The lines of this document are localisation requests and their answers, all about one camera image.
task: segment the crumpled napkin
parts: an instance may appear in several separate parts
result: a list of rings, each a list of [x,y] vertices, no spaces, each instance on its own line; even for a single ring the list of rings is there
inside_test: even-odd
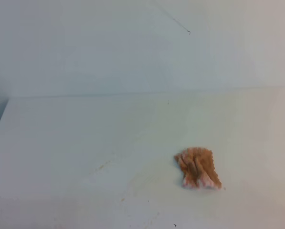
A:
[[[214,171],[212,151],[191,147],[176,154],[174,159],[184,173],[183,186],[187,188],[220,189],[222,184]]]

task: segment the white table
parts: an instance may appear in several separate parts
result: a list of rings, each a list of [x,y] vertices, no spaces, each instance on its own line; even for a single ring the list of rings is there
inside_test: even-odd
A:
[[[222,189],[172,156],[206,146]],[[285,88],[11,99],[0,229],[285,228]]]

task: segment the white surface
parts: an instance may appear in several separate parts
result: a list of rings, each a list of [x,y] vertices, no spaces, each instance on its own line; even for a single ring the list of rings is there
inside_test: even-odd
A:
[[[285,85],[285,0],[156,1],[0,0],[0,94]]]
[[[214,152],[226,190],[180,186],[188,146]],[[173,224],[285,228],[285,89],[9,101],[0,229]]]

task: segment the white wall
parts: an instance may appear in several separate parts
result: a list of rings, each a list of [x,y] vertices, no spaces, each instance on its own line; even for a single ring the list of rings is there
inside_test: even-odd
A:
[[[0,94],[285,85],[285,0],[157,3],[0,0]]]

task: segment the crumpled orange paper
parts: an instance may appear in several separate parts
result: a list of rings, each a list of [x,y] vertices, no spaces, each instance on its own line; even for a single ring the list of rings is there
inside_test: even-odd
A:
[[[218,175],[214,171],[211,150],[202,147],[191,147],[175,155],[174,159],[184,173],[184,187],[222,187]]]

